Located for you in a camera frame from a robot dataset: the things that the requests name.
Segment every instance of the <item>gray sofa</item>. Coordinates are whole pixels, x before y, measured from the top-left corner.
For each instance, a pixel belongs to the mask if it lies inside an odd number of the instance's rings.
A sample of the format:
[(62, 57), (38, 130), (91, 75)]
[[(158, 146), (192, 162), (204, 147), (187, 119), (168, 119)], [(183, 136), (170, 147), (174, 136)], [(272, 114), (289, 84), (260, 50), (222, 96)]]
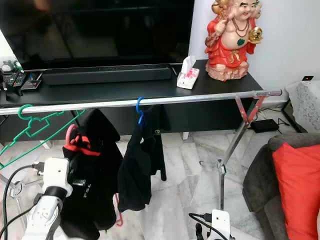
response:
[(320, 144), (320, 134), (295, 133), (271, 138), (255, 156), (243, 181), (243, 196), (267, 240), (289, 240), (272, 153), (287, 142), (293, 148)]

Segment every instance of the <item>metal rail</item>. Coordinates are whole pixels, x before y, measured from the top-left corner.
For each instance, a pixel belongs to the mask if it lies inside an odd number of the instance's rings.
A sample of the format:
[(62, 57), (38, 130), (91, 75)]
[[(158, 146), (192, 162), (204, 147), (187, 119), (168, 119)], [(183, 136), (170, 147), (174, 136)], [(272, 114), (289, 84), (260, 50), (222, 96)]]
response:
[[(259, 91), (245, 91), (245, 92), (232, 92), (232, 93), (219, 93), (208, 95), (195, 95), (195, 96), (175, 96), (175, 97), (162, 97), (162, 98), (148, 98), (143, 99), (140, 105), (158, 105), (158, 104), (179, 104), (179, 103), (196, 103), (206, 101), (218, 101), (246, 98), (259, 98), (269, 96), (280, 96), (281, 90), (259, 90)], [(72, 110), (84, 110), (92, 108), (118, 108), (118, 107), (133, 107), (137, 104), (137, 100), (114, 100), (105, 102), (90, 102), (90, 103), (75, 103), (75, 104), (59, 104), (59, 105), (42, 105), (27, 107), (22, 111), (24, 114), (32, 113), (46, 113), (46, 112), (58, 112), (58, 111), (72, 111)], [(19, 107), (1, 108), (1, 115), (15, 115), (18, 114)]]

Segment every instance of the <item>marble floor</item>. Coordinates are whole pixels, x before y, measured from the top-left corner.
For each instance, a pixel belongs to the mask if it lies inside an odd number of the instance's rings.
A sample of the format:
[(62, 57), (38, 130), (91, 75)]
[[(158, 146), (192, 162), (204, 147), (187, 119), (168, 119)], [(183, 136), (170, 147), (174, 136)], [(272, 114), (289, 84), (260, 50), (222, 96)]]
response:
[[(278, 118), (286, 121), (280, 112), (264, 110), (259, 112), (258, 119)], [(294, 133), (291, 126), (280, 125), (283, 134)], [(277, 131), (254, 133), (248, 130), (231, 156), (226, 168), (225, 210), (230, 214), (231, 234), (237, 240), (263, 240), (264, 234), (253, 213), (249, 212), (242, 196), (242, 182), (258, 150), (268, 140), (280, 134)], [(124, 224), (114, 225), (107, 232), (100, 232), (101, 240), (195, 240), (195, 221), (188, 213), (210, 213), (218, 207), (219, 180), (217, 160), (234, 136), (233, 131), (191, 132), (188, 140), (183, 141), (180, 133), (162, 135), (167, 181), (161, 181), (160, 174), (152, 176), (152, 198), (144, 210), (135, 212), (127, 210), (123, 213)], [(130, 136), (122, 136), (118, 147), (125, 153)], [(43, 147), (26, 155), (1, 173), (9, 175), (18, 167), (34, 161), (43, 161), (47, 157), (62, 157), (64, 141), (54, 141), (51, 149)], [(34, 141), (18, 142), (1, 156), (1, 162), (10, 161), (35, 145)], [(30, 181), (38, 178), (32, 170), (21, 172), (14, 178)], [(1, 198), (4, 184), (0, 183)], [(41, 191), (39, 185), (26, 188), (21, 201), (23, 209), (32, 204), (33, 197)], [(7, 199), (8, 218), (18, 214), (15, 201)], [(19, 240), (23, 235), (20, 220), (9, 227), (9, 239)], [(56, 231), (55, 239), (66, 239), (64, 233)]]

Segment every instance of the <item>power adapter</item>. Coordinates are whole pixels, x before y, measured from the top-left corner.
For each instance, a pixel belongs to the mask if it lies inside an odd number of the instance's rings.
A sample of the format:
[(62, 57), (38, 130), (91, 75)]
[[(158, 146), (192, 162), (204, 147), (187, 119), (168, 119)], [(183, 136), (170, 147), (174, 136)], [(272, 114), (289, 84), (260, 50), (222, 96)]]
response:
[(279, 125), (273, 119), (267, 119), (267, 120), (253, 121), (251, 123), (251, 128), (256, 133), (264, 133), (264, 132), (277, 131), (279, 129)]

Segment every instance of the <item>soundbar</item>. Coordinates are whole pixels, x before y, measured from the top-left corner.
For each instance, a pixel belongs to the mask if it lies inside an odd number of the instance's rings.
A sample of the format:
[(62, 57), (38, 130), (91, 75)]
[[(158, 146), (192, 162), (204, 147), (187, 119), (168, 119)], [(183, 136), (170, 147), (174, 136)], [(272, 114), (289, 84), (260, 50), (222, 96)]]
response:
[(168, 64), (147, 64), (47, 69), (42, 79), (47, 85), (72, 85), (168, 80), (171, 76)]

